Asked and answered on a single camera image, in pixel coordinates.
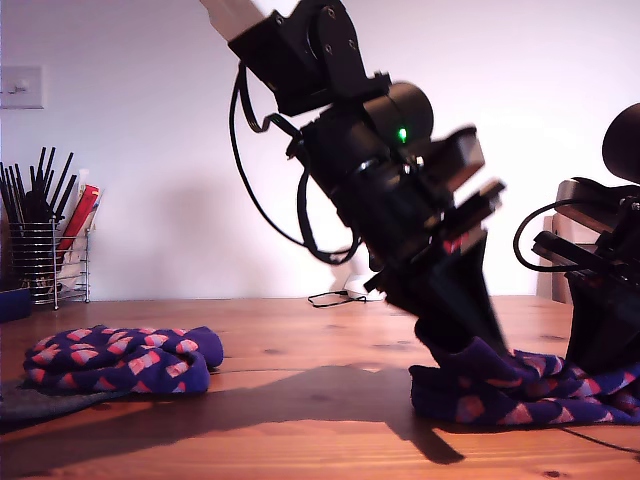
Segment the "white arm segment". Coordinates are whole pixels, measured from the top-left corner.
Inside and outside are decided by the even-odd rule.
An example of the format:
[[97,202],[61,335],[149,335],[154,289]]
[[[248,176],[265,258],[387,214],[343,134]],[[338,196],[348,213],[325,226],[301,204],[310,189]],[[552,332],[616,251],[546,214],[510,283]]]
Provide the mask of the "white arm segment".
[[209,12],[211,25],[230,42],[245,30],[261,22],[271,12],[278,10],[287,17],[296,0],[200,0]]

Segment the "power cord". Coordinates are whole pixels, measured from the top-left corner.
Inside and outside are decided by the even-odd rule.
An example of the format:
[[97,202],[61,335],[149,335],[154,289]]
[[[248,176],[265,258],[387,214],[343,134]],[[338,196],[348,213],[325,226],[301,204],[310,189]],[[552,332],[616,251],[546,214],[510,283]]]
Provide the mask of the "power cord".
[[[316,303],[313,301],[316,298],[326,297],[328,295],[339,295],[341,297],[347,296],[348,298],[344,300],[340,300],[339,302],[332,302],[332,303]],[[328,308],[328,307],[337,307],[339,305],[344,305],[346,303],[351,303],[351,302],[367,303],[367,297],[366,295],[362,295],[360,297],[353,298],[349,296],[349,292],[347,292],[346,290],[336,290],[334,292],[326,292],[326,293],[319,293],[317,295],[311,295],[307,297],[307,301],[311,305],[313,305],[314,308]]]
[[280,235],[285,237],[290,242],[295,243],[298,246],[305,247],[311,252],[311,254],[317,259],[328,263],[330,265],[342,265],[355,255],[356,250],[361,244],[361,239],[359,233],[356,229],[352,228],[353,233],[353,243],[350,248],[339,250],[337,252],[323,252],[318,250],[318,247],[313,238],[313,233],[311,231],[311,225],[309,223],[309,217],[307,215],[307,197],[306,197],[306,189],[310,176],[310,162],[304,152],[300,152],[300,157],[302,157],[302,163],[304,166],[304,172],[300,177],[300,182],[298,184],[298,193],[297,193],[297,210],[298,210],[298,223],[300,224],[300,229],[302,232],[303,241],[297,240],[293,238],[291,235],[284,232],[278,225],[269,218],[267,213],[264,211],[260,202],[256,198],[253,189],[251,188],[251,184],[249,183],[249,179],[247,178],[246,172],[242,165],[242,160],[240,159],[240,151],[238,149],[238,141],[236,137],[236,126],[235,126],[235,114],[236,114],[236,105],[238,103],[238,96],[240,96],[242,108],[245,114],[245,118],[247,119],[247,123],[249,127],[256,133],[264,133],[269,129],[269,126],[273,123],[275,126],[280,128],[283,132],[289,135],[294,141],[301,141],[302,134],[300,131],[295,128],[291,123],[289,123],[282,115],[277,113],[273,113],[264,118],[262,125],[258,124],[256,120],[255,113],[253,111],[253,107],[251,106],[251,99],[249,97],[249,91],[247,86],[247,67],[244,63],[240,62],[238,67],[238,75],[236,76],[236,81],[233,86],[233,93],[231,95],[231,106],[229,110],[229,133],[231,135],[231,147],[233,149],[233,156],[236,161],[236,167],[238,169],[238,173],[240,174],[240,178],[242,179],[242,183],[251,198],[251,201],[257,208],[260,215],[267,221],[267,223],[276,230]]
[[584,433],[576,432],[575,430],[571,430],[571,429],[569,429],[567,427],[561,427],[560,430],[562,430],[563,432],[570,433],[571,435],[575,435],[576,437],[580,437],[580,438],[583,438],[585,440],[589,440],[590,442],[597,443],[598,445],[602,445],[603,447],[613,448],[614,450],[619,450],[621,452],[639,453],[640,454],[640,450],[637,450],[635,448],[622,447],[620,445],[615,445],[613,443],[605,442],[604,440],[599,440],[599,439],[591,437],[589,435],[585,435]]
[[559,200],[557,202],[550,203],[549,205],[546,205],[546,206],[544,206],[542,208],[537,209],[535,212],[533,212],[530,215],[528,215],[522,221],[522,223],[520,224],[520,226],[516,230],[515,235],[513,236],[513,252],[516,254],[516,258],[518,259],[518,261],[522,265],[524,265],[528,269],[534,270],[536,272],[575,272],[575,271],[578,271],[578,270],[584,270],[585,269],[585,267],[583,267],[581,265],[569,265],[569,266],[558,265],[558,266],[553,266],[553,267],[543,267],[541,265],[534,265],[533,263],[528,262],[522,256],[522,252],[520,251],[520,237],[522,236],[522,232],[524,232],[524,229],[526,228],[527,225],[529,225],[531,220],[536,218],[541,213],[544,213],[544,212],[546,212],[548,210],[551,210],[553,208],[562,207],[564,205],[575,205],[575,204],[590,204],[590,205],[604,206],[604,207],[607,207],[607,208],[609,207],[608,205],[605,205],[602,202],[597,202],[597,201],[567,199],[567,200]]

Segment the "blue container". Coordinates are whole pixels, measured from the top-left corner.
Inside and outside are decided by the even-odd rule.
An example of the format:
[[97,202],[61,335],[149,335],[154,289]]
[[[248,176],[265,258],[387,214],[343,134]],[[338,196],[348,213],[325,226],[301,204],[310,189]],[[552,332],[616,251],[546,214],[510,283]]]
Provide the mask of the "blue container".
[[31,294],[28,288],[0,291],[0,323],[31,315]]

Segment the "light switch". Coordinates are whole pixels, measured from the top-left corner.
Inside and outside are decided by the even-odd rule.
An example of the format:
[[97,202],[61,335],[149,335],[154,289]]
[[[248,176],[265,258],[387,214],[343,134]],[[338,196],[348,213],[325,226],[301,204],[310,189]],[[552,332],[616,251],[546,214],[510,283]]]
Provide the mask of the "light switch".
[[0,108],[44,108],[42,67],[1,67]]

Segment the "white wall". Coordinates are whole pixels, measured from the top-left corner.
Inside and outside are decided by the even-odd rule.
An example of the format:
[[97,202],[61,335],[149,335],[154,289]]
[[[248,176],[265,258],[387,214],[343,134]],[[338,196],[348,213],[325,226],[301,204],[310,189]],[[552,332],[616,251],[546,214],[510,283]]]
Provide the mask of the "white wall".
[[[491,176],[508,184],[488,222],[489,289],[534,293],[535,274],[511,251],[521,219],[571,176],[619,183],[600,145],[615,115],[640,100],[640,2],[345,3],[367,70],[419,85],[437,135],[478,126],[488,165],[462,193]],[[4,0],[2,16],[3,64],[43,65],[47,98],[43,111],[2,112],[3,161],[31,164],[43,145],[73,150],[75,167],[106,188],[93,298],[300,296],[331,286],[332,270],[273,232],[243,190],[227,131],[237,60],[198,0]],[[256,110],[272,110],[269,92],[253,85]],[[286,137],[243,126],[239,141],[265,209],[296,233],[301,168],[285,160]],[[320,245],[346,244],[317,188],[309,202]],[[536,227],[528,232],[526,250]]]

